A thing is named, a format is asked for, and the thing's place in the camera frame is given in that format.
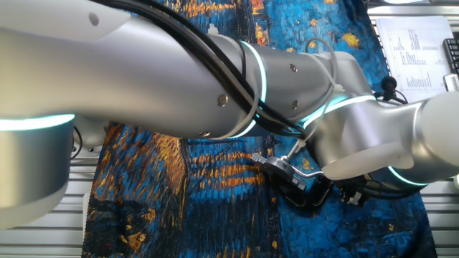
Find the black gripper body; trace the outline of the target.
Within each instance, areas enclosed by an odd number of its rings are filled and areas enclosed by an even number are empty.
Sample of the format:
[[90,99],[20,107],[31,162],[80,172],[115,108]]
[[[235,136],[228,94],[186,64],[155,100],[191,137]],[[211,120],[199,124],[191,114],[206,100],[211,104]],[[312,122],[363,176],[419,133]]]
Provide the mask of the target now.
[[358,191],[362,194],[362,201],[368,201],[369,196],[364,193],[365,185],[366,180],[364,179],[364,177],[350,178],[337,182],[337,188],[340,192],[348,192],[350,197],[352,197]]

